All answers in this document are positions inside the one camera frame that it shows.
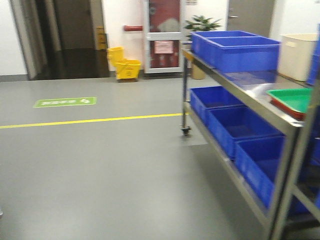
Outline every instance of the green floor sign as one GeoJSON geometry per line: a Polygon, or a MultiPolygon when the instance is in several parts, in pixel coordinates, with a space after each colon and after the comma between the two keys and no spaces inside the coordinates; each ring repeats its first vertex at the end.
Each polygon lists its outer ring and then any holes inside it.
{"type": "Polygon", "coordinates": [[[62,106],[79,106],[79,105],[94,105],[97,103],[95,96],[90,97],[74,97],[74,98],[56,98],[42,99],[36,101],[34,108],[62,107],[62,106]]]}

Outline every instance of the caster wheel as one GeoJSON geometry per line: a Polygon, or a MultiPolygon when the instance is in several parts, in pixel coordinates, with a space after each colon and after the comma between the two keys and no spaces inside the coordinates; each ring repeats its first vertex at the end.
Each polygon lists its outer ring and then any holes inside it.
{"type": "Polygon", "coordinates": [[[190,129],[191,129],[191,127],[189,127],[189,126],[184,127],[184,128],[181,128],[181,130],[182,130],[182,132],[183,132],[183,135],[184,135],[184,136],[188,136],[190,129]]]}
{"type": "Polygon", "coordinates": [[[189,135],[189,129],[183,129],[182,132],[185,136],[189,135]]]}

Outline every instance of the baseboard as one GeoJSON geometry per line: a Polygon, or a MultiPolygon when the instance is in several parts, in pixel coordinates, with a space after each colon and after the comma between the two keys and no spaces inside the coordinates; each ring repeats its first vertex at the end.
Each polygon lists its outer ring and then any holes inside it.
{"type": "MultiPolygon", "coordinates": [[[[143,69],[139,71],[139,79],[174,79],[182,78],[182,72],[145,73],[143,69]]],[[[110,71],[110,77],[116,77],[116,71],[110,71]]]]}
{"type": "Polygon", "coordinates": [[[20,75],[0,75],[0,82],[21,82],[28,81],[29,77],[26,74],[20,75]]]}

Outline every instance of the yellow floor line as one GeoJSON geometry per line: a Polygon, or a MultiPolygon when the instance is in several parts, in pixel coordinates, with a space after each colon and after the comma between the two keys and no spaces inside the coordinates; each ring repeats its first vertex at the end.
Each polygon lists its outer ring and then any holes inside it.
{"type": "Polygon", "coordinates": [[[4,126],[0,126],[0,129],[15,129],[15,128],[54,126],[54,125],[66,125],[66,124],[98,123],[98,122],[109,122],[109,121],[118,121],[118,120],[151,119],[151,118],[163,118],[163,117],[175,117],[175,116],[182,116],[182,113],[168,113],[168,114],[143,115],[143,116],[122,116],[122,117],[75,120],[75,121],[56,121],[56,122],[4,125],[4,126]]]}

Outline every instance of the glass door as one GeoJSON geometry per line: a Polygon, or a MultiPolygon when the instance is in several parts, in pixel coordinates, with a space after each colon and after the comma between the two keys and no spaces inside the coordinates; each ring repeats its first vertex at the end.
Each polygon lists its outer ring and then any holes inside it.
{"type": "Polygon", "coordinates": [[[144,72],[181,72],[184,0],[144,0],[144,72]]]}

